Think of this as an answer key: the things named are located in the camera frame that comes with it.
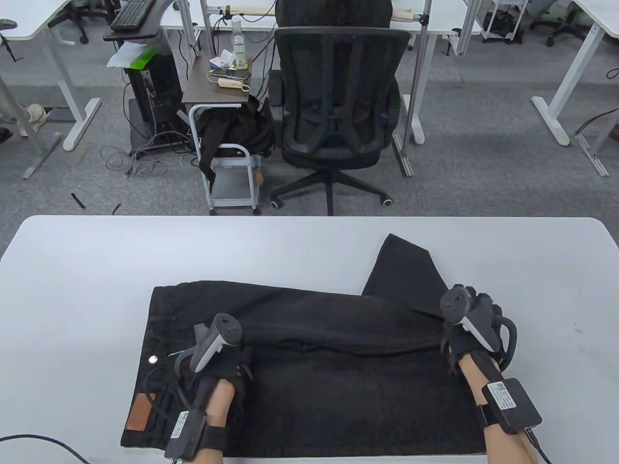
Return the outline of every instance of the label sticker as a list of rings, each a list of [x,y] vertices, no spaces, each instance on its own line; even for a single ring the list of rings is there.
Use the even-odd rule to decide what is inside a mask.
[[[172,435],[170,438],[179,438],[181,436],[181,432],[183,431],[183,427],[185,425],[185,421],[187,420],[187,416],[189,415],[189,411],[182,411],[178,415],[178,419],[176,420],[176,425],[174,426],[174,430],[172,430]]]
[[[495,399],[496,404],[499,406],[501,411],[506,409],[513,409],[516,407],[516,403],[514,403],[514,398],[511,397],[507,388],[505,388],[505,384],[503,382],[495,382],[494,384],[488,384],[488,390],[490,394]]]

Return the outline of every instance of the phone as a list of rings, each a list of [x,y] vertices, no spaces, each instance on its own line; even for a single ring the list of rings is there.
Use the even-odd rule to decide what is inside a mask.
[[[217,77],[242,80],[246,82],[251,77],[251,72],[246,69],[213,69],[211,74]]]

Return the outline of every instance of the white paper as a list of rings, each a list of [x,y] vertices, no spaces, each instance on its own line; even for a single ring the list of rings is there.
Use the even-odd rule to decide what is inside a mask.
[[[131,63],[138,59],[138,57],[148,47],[145,43],[133,43],[125,42],[118,51],[112,55],[112,58],[108,61],[107,67],[129,67]]]
[[[514,398],[511,397],[507,388],[505,388],[505,384],[503,382],[495,382],[493,384],[488,384],[488,390],[492,394],[492,397],[495,399],[496,404],[499,406],[501,411],[506,409],[513,409],[516,407],[516,402]]]
[[[228,50],[223,49],[220,57],[228,63],[228,67],[234,66],[234,55]]]
[[[179,436],[181,436],[181,432],[183,431],[183,427],[185,426],[185,421],[187,420],[188,415],[189,411],[182,411],[178,415],[176,425],[174,426],[174,430],[172,430],[172,435],[170,436],[170,438],[179,438]]]

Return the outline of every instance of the power strip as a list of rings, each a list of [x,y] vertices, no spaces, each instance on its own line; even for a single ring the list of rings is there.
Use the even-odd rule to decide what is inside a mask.
[[[251,90],[251,87],[249,85],[242,83],[240,80],[226,79],[224,77],[220,77],[217,83],[219,87],[237,88],[244,92],[248,92]]]

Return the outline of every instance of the forearm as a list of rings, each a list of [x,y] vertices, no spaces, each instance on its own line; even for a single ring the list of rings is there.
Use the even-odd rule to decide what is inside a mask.
[[[235,389],[227,380],[220,380],[206,408],[206,421],[211,427],[225,427],[228,410],[234,397]],[[219,450],[200,450],[194,464],[222,464],[223,453]]]
[[[469,383],[470,389],[478,405],[488,403],[483,396],[482,388],[488,384],[488,379],[479,370],[469,354],[460,361],[460,368]],[[529,445],[524,432],[509,435],[503,432],[499,424],[486,427],[483,431],[486,440],[488,464],[537,464],[535,452]]]

